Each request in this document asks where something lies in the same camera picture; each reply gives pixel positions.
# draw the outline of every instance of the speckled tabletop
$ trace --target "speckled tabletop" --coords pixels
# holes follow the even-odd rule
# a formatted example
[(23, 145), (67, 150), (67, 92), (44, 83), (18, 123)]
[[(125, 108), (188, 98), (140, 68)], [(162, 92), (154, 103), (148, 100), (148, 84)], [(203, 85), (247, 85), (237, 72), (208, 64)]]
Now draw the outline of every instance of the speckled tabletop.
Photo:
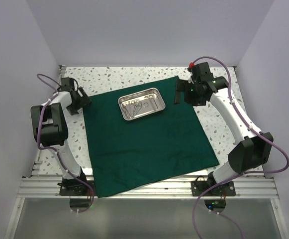
[[(215, 77), (224, 76), (224, 68), (211, 68)], [(244, 109), (236, 75), (233, 68), (229, 68), (232, 77), (232, 90), (238, 103)], [(75, 78), (89, 96), (114, 91), (126, 87), (154, 82), (178, 75), (180, 79), (188, 79), (190, 73), (185, 67), (67, 67), (65, 77)], [(227, 154), (235, 146), (234, 137), (222, 116), (211, 103), (203, 107), (195, 107), (196, 115), (209, 139), (220, 165), (227, 161)], [(69, 147), (87, 175), (92, 175), (89, 158), (87, 136), (83, 111), (79, 115), (71, 116), (64, 111), (69, 129)], [(39, 155), (38, 175), (61, 175), (61, 170), (54, 156), (44, 150)], [(207, 175), (216, 167), (194, 172), (189, 175)]]

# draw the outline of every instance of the green cloth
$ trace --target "green cloth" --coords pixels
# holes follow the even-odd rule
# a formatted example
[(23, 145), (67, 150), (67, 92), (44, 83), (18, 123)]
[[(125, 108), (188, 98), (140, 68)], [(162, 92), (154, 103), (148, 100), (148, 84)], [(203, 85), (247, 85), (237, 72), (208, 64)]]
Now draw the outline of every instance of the green cloth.
[[(218, 165), (192, 106), (174, 105), (178, 77), (90, 97), (84, 119), (98, 197)], [(118, 98), (157, 88), (163, 111), (126, 121)]]

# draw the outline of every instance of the white wall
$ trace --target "white wall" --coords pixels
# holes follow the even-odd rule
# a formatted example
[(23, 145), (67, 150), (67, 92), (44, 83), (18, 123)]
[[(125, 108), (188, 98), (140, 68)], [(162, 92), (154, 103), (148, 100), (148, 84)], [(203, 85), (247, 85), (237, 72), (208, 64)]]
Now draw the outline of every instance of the white wall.
[(36, 79), (57, 64), (25, 0), (0, 0), (0, 239), (36, 152), (30, 107), (51, 93)]
[[(289, 154), (289, 0), (275, 0), (237, 67), (246, 110)], [(265, 169), (285, 165), (274, 150)], [(275, 175), (289, 227), (289, 169)]]
[(58, 63), (235, 66), (273, 0), (27, 0)]

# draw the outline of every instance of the silver tray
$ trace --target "silver tray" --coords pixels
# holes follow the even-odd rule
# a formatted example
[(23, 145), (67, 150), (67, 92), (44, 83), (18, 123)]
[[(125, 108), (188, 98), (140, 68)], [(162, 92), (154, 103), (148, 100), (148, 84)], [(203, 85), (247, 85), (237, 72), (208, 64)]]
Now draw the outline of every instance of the silver tray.
[(134, 120), (165, 109), (165, 103), (156, 88), (122, 96), (118, 103), (125, 120)]

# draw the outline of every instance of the dark green fabric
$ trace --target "dark green fabric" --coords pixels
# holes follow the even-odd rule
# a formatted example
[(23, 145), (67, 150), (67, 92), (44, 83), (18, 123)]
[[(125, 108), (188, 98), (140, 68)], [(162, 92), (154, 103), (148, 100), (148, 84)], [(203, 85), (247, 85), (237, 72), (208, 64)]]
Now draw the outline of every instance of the dark green fabric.
[[(218, 165), (193, 107), (183, 98), (174, 105), (176, 79), (91, 97), (84, 118), (99, 197)], [(152, 87), (160, 91), (166, 108), (126, 121), (118, 98)]]

